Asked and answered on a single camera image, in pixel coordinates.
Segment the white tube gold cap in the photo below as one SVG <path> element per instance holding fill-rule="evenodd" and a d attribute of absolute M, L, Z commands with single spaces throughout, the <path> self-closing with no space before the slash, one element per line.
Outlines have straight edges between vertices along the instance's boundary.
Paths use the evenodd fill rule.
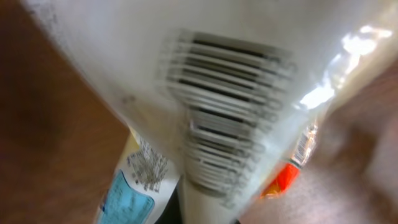
<path fill-rule="evenodd" d="M 397 56 L 397 2 L 24 1 L 183 174 L 185 223 L 232 223 L 310 127 Z"/>

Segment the cream snack bag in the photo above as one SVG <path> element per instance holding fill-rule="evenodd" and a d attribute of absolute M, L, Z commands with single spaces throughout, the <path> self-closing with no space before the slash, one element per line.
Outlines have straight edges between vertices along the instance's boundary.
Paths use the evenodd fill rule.
<path fill-rule="evenodd" d="M 180 172 L 131 129 L 95 224 L 182 224 Z"/>

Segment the orange noodle packet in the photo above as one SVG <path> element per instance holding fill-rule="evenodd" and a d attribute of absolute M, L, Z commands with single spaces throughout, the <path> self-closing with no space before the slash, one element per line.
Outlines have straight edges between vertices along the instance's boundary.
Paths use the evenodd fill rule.
<path fill-rule="evenodd" d="M 280 196 L 291 188 L 316 148 L 318 129 L 319 125 L 314 121 L 303 130 L 294 144 L 290 157 L 285 159 L 283 168 L 262 191 L 261 199 Z"/>

